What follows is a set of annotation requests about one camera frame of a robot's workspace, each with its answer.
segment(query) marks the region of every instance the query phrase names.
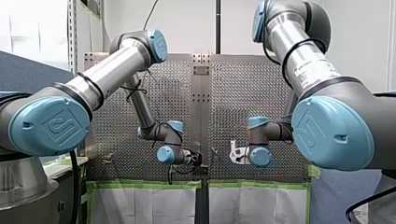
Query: wall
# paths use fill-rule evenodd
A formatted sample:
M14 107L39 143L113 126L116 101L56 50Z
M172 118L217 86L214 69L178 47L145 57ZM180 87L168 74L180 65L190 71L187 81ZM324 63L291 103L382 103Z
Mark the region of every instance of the wall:
M374 92L388 89L392 0L324 0L332 20L329 59Z
M222 1L222 53L263 55L261 46L251 40L253 17L260 1ZM117 35L141 30L153 3L154 0L105 1L105 50ZM215 7L216 0L160 0L148 28L163 31L172 53L215 52Z
M153 0L105 1L105 49L110 40L126 32L142 30ZM165 34L169 51L208 53L215 47L215 1L159 1L148 23Z

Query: perforated metal panel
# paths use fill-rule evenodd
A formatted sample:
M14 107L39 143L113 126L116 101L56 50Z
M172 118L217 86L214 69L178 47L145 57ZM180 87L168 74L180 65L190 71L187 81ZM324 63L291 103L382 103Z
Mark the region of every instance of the perforated metal panel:
M94 65L105 57L103 53L87 54L86 64ZM184 123L183 147L186 148L190 148L191 139L191 62L190 55L170 56L167 62L151 66L152 75L138 74L142 79L140 88L148 91L155 118ZM87 177L166 180L168 166L160 164L156 156L161 143L152 148L152 142L137 138L137 118L126 96L123 90L116 91L94 113L92 135L87 143L87 155L91 159ZM191 180L191 177L175 175L174 179Z
M86 68L105 57L103 53L87 54ZM304 181L305 161L295 146L285 143L271 143L273 163L265 169L236 165L229 159L232 139L239 147L247 145L250 116L283 116L289 89L278 66L260 56L206 55L210 63L206 60L200 66L209 66L209 73L199 75L194 74L199 69L196 57L171 55L166 63L151 67L152 78L148 73L139 74L155 117L184 122L183 147L204 152L212 179ZM161 143L152 149L151 142L136 137L138 122L125 98L123 91L115 92L94 114L86 147L91 159L87 176L90 180L166 180L168 166L156 160ZM192 176L176 175L174 179L191 180Z
M231 139L238 147L247 145L249 117L283 116L289 89L279 66L260 56L214 55L211 61L210 178L304 181L307 167L295 146L271 143L273 162L267 168L237 165L228 157Z

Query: silver arm segment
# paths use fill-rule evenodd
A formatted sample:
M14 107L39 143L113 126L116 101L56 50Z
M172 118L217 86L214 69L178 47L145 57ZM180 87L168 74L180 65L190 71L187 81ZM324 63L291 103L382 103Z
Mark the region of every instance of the silver arm segment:
M125 84L139 125L140 136L165 141L159 160L168 164L189 164L195 155L182 150L182 123L157 123L146 94L137 91L137 72L146 71L167 57L163 34L147 30L116 38L111 54L65 84L56 83L30 97L0 104L0 148L11 153L53 156L76 148L85 138L92 112Z
M330 36L330 20L316 4L264 1L256 11L253 40L275 53L298 97L293 140L322 168L396 169L396 98L375 97L356 78L342 76L319 48L329 47ZM269 131L277 132L267 128L255 135L264 139Z

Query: cable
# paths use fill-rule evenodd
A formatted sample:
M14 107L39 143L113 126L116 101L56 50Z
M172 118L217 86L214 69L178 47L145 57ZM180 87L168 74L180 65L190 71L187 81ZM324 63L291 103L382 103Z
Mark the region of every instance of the cable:
M376 97L396 97L396 92L375 93L374 96L376 96Z
M78 204L79 204L79 176L78 176L78 163L77 156L74 150L70 151L70 160L72 161L73 170L73 208L71 224L77 223L78 217Z
M189 170L188 172L181 172L178 169L176 169L176 167L173 164L169 165L168 175L167 175L169 185L173 184L173 173L172 173L172 170L174 170L176 173L178 173L180 175L189 175L189 174L191 174L192 172L195 171L195 167L192 167L192 169Z
M152 14L152 12L154 11L155 6L157 6L157 3L158 3L158 0L156 0L156 1L154 2L154 5L152 5L151 11L150 11L150 13L148 14L148 18L146 19L146 22L145 22L145 26L143 26L143 30L146 30L146 27L148 26L148 23L149 23L149 18L151 17L151 14Z
M288 75L287 75L287 68L288 68L288 60L289 60L289 57L290 57L290 55L291 55L295 50L297 50L297 48L299 48L299 47L301 47L301 46L303 46L303 45L306 45L308 42L311 42L311 41L314 41L314 42L319 43L319 44L322 46L321 51L322 51L323 53L327 51L327 49L326 49L326 44L325 44L322 40L317 39L317 38L307 38L307 39L305 39L305 40L302 40L302 41L300 41L300 42L295 43L295 44L288 50L288 52L287 52L286 55L285 55L285 58L283 59L283 63L282 63L282 77L283 77L283 79L285 80L285 82L288 84L288 86L289 86L291 89L293 89L293 87L291 86L291 84L290 84L290 82L289 82L289 79L288 79Z
M270 57L268 51L267 51L267 47L265 47L265 30L267 29L267 25L268 25L268 21L267 21L267 11L268 11L268 7L271 4L271 1L268 1L266 4L264 4L264 27L262 28L262 48L264 50L264 54L265 56L268 58L268 60L270 60L271 62L280 65L280 62L276 61L275 59L273 59L272 57Z
M346 210L346 218L349 222L352 222L350 214L353 213L353 210L355 210L356 208L366 204L366 203L370 203L374 200L377 200L379 198L385 197L393 192L396 192L396 187L393 187L391 189L387 189L385 191L382 191L380 193L377 193L376 195L373 195L371 197L368 197L358 203L353 204L352 206L350 206L347 210Z
M128 88L128 87L124 87L124 86L120 86L120 88L131 91L127 96L126 96L126 102L129 102L129 97L131 97L136 91L142 91L143 93L147 94L148 91L145 89L139 89L140 84L142 83L142 80L139 79L139 81L136 83L136 85L134 85L133 88Z
M173 164L172 164L172 168L176 171L176 173L178 173L178 174L180 174L180 175L189 175L189 174L191 174L192 172L195 171L195 167L192 167L192 169L190 169L188 172L182 172L182 171L179 171L179 170L175 167L175 165L173 165Z

